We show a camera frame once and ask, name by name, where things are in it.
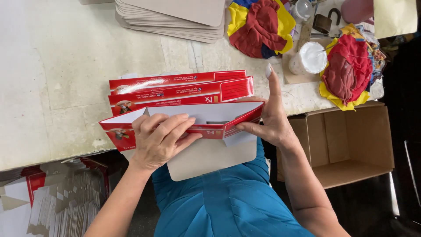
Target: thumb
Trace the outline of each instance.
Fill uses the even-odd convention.
[[[237,126],[235,126],[238,130],[243,130],[246,131],[248,133],[251,133],[253,135],[256,135],[258,137],[264,137],[265,136],[265,132],[264,132],[264,127],[263,125],[260,124],[255,124],[255,123],[250,123],[250,122],[242,122],[237,124]]]

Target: woman's left hand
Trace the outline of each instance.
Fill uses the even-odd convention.
[[[202,137],[200,133],[190,133],[180,139],[195,120],[193,117],[189,118],[186,113],[171,117],[162,113],[156,113],[151,117],[140,116],[132,123],[136,136],[136,152],[130,163],[148,172],[163,166]]]

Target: worn table surface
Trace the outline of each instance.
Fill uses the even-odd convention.
[[[249,58],[227,37],[205,44],[128,30],[115,21],[113,3],[6,1],[0,8],[0,170],[113,149],[98,124],[112,116],[110,79],[246,69],[255,94],[267,98],[269,62],[288,115],[334,106],[319,95],[318,82],[284,85],[281,59]],[[383,93],[376,82],[371,99]]]

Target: red cardboard box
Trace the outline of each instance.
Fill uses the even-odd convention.
[[[196,122],[186,132],[201,133],[203,138],[223,140],[226,146],[242,142],[241,131],[235,125],[249,121],[258,123],[264,102],[225,102],[202,103],[192,105],[151,106],[124,113],[99,122],[118,151],[136,148],[136,139],[131,123],[147,114],[164,113],[170,116],[187,113],[196,118]]]
[[[229,79],[243,78],[245,70],[223,71],[210,73],[192,73],[182,75],[165,75],[155,77],[131,78],[110,80],[109,88],[111,95],[127,94],[142,91],[151,91],[156,88],[163,89],[174,86],[184,86],[203,82],[224,81]]]
[[[237,100],[253,95],[253,76],[108,96],[114,116],[146,106],[185,105]]]

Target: hand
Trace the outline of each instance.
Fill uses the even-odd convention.
[[[285,147],[288,142],[296,138],[294,131],[287,119],[284,106],[282,104],[281,87],[279,85],[278,75],[273,71],[272,66],[269,64],[266,69],[266,76],[269,80],[269,100],[258,97],[246,97],[239,101],[259,100],[264,101],[262,119],[264,125],[259,125],[250,122],[239,123],[236,128],[244,130],[253,135],[261,137],[263,140],[268,141],[277,147]]]
[[[136,152],[130,163],[149,172],[163,166],[202,137],[200,133],[190,133],[180,138],[195,120],[193,117],[189,118],[186,113],[171,117],[162,113],[156,113],[151,117],[140,116],[132,123],[136,137]]]

